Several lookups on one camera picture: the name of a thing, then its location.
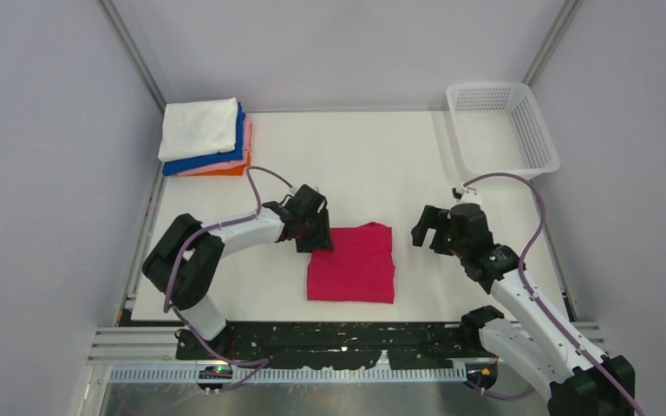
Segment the magenta t-shirt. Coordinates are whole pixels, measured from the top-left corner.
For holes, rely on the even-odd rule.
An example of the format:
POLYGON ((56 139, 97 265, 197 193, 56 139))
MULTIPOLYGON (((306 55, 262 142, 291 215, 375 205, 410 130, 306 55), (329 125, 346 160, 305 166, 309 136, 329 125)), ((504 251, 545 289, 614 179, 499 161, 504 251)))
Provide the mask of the magenta t-shirt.
POLYGON ((334 248, 315 250, 306 298, 321 302, 395 302, 393 230, 380 223, 330 230, 334 248))

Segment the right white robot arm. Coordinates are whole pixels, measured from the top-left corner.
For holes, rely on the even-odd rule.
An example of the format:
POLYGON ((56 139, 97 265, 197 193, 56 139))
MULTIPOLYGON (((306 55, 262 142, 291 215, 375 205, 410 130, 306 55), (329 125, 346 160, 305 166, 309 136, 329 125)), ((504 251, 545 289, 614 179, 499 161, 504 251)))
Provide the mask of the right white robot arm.
POLYGON ((468 278, 499 304, 461 318, 460 344, 471 355, 498 356, 545 400, 550 415, 638 415, 634 367, 610 357, 544 297, 510 247, 496 244, 486 213, 473 203, 424 207, 411 230, 421 247, 455 256, 468 278))

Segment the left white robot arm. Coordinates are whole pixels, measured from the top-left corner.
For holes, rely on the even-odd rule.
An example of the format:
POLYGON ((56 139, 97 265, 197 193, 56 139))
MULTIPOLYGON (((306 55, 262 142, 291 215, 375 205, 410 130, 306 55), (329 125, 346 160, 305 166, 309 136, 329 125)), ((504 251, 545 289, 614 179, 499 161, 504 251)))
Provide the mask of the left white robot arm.
POLYGON ((293 241, 299 253, 332 250, 327 198, 300 185, 282 201, 216 224, 179 215, 144 260, 142 274, 199 334, 198 347, 208 357, 224 357, 232 345, 227 319, 209 295, 222 259, 264 244, 293 241))

